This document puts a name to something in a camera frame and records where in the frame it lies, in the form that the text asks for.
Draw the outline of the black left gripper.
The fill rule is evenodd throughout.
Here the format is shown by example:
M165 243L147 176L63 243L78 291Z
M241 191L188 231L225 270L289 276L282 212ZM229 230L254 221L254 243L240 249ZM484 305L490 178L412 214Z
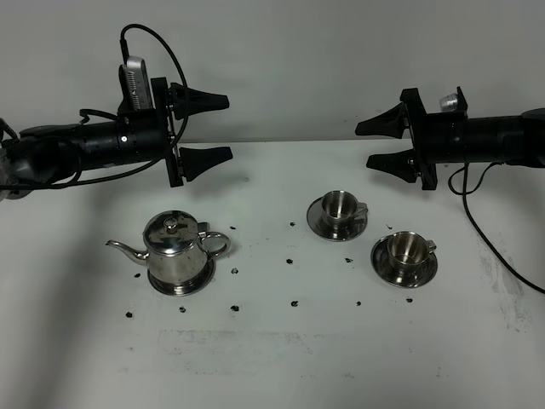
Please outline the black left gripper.
M169 184L179 187L183 177L193 181L204 172L232 159L230 147L194 149L177 142L184 132L187 116L203 112L226 110L230 102L226 95L186 89L181 84L168 84L165 78L149 80L153 108L122 112L118 108L115 120L116 164L137 164L164 160ZM182 127L173 131L174 120Z

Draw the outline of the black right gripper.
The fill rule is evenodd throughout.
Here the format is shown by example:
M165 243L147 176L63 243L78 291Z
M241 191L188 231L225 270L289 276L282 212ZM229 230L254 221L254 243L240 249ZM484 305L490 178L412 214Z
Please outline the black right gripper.
M358 123L357 136L382 135L401 139L405 115L413 145L413 149L398 153L372 154L366 167L408 183L415 183L417 174L424 191L435 190L438 184L436 164L450 162L450 154L462 142L462 127L468 119L468 104L460 86L455 93L459 99L456 111L427 113L418 89L404 89L397 106Z

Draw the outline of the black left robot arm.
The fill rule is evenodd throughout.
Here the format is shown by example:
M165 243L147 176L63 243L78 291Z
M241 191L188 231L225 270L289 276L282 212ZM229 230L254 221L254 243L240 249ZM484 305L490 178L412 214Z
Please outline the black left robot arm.
M186 89L154 78L148 107L138 107L127 86L117 113L83 109L76 124L44 125L1 133L1 197L22 199L35 190L82 186L86 170L135 164L135 173L164 161L169 184L180 187L232 159L229 147L178 147L174 122L229 108L225 95Z

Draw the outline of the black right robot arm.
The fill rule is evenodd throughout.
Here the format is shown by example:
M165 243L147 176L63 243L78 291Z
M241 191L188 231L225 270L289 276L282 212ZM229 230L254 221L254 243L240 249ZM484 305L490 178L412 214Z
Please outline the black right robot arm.
M544 167L544 110L514 116L469 118L460 88L441 101L441 111L428 113L418 89L404 89L394 108L358 123L357 136L400 139L408 130L412 148L399 153L372 154L366 166L422 189L438 184L437 164L499 163Z

